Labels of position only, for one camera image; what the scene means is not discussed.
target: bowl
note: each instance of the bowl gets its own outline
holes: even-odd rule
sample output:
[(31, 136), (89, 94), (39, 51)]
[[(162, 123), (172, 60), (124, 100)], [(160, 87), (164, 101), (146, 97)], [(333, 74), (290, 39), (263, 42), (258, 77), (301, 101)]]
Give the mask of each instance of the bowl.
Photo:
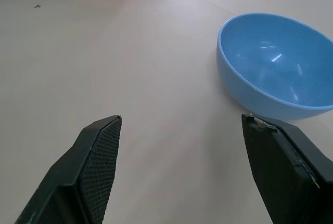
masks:
[(333, 109), (333, 43), (296, 20), (228, 20), (219, 32), (217, 68), (230, 94), (254, 113), (294, 120)]

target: blue bowl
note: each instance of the blue bowl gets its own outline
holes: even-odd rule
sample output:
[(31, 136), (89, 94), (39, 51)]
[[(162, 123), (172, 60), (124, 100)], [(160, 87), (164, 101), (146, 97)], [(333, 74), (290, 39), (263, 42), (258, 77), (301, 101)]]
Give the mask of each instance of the blue bowl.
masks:
[(257, 114), (292, 120), (333, 109), (333, 43), (301, 22), (271, 14), (228, 20), (217, 67), (232, 96)]

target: plastic bowl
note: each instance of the plastic bowl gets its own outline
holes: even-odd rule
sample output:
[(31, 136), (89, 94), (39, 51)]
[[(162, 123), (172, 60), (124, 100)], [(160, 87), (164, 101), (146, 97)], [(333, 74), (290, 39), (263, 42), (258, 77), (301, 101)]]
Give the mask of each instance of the plastic bowl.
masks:
[(217, 67), (231, 95), (254, 113), (293, 120), (333, 109), (333, 43), (301, 22), (271, 14), (228, 20)]

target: white table surface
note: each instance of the white table surface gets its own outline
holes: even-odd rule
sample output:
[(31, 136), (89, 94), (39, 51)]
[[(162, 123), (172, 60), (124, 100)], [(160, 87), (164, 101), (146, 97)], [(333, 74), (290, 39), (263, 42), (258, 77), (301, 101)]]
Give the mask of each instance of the white table surface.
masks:
[[(333, 37), (332, 0), (0, 0), (1, 223), (83, 127), (115, 114), (104, 223), (272, 223), (242, 137), (247, 110), (215, 67), (219, 28), (251, 11)], [(293, 124), (333, 159), (333, 113)]]

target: bowl rim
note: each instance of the bowl rim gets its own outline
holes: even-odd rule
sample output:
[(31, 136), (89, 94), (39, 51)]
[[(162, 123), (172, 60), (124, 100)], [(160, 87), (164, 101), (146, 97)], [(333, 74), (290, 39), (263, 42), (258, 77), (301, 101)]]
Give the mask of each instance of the bowl rim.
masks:
[(246, 83), (248, 86), (250, 86), (252, 89), (254, 89), (255, 91), (265, 95), (266, 97), (276, 101), (276, 102), (279, 102), (279, 103), (282, 103), (284, 105), (287, 105), (287, 106), (291, 106), (291, 107), (295, 107), (295, 108), (299, 108), (299, 109), (304, 109), (304, 110), (331, 110), (333, 109), (333, 104), (331, 105), (328, 105), (328, 106), (304, 106), (304, 105), (301, 105), (301, 104), (296, 104), (296, 103), (291, 103), (291, 102), (288, 102), (288, 101), (285, 101), (285, 100), (282, 100), (282, 99), (279, 99), (277, 97), (274, 97), (266, 92), (264, 92), (262, 89), (259, 89), (258, 87), (254, 86), (252, 83), (250, 83), (249, 81), (247, 81), (239, 72), (236, 71), (236, 69), (230, 64), (229, 60), (226, 58), (226, 55), (224, 54), (224, 51), (223, 51), (223, 48), (222, 48), (222, 44), (221, 44), (221, 36), (222, 36), (222, 32), (224, 30), (224, 28), (230, 23), (232, 22), (233, 20), (236, 20), (238, 18), (241, 18), (241, 17), (245, 17), (245, 16), (249, 16), (249, 15), (264, 15), (264, 16), (274, 16), (274, 17), (278, 17), (278, 18), (282, 18), (282, 19), (286, 19), (286, 20), (289, 20), (289, 21), (293, 21), (297, 24), (301, 24), (311, 30), (313, 30), (314, 32), (318, 33), (319, 35), (321, 35), (322, 37), (324, 37), (325, 39), (327, 39), (328, 41), (331, 42), (331, 44), (333, 45), (333, 41), (328, 38), (325, 34), (321, 33), (320, 31), (318, 31), (317, 29), (303, 23), (303, 22), (300, 22), (298, 20), (295, 20), (295, 19), (292, 19), (292, 18), (289, 18), (289, 17), (285, 17), (285, 16), (281, 16), (281, 15), (277, 15), (277, 14), (270, 14), (270, 13), (265, 13), (265, 12), (252, 12), (252, 13), (247, 13), (247, 14), (240, 14), (240, 15), (237, 15), (237, 16), (234, 16), (230, 19), (228, 19), (224, 24), (223, 26), (221, 27), (220, 31), (219, 31), (219, 35), (218, 35), (218, 45), (219, 45), (219, 51), (220, 53), (222, 54), (222, 57), (223, 59), (226, 61), (227, 65), (231, 68), (231, 70), (233, 71), (233, 73), (239, 77), (244, 83)]

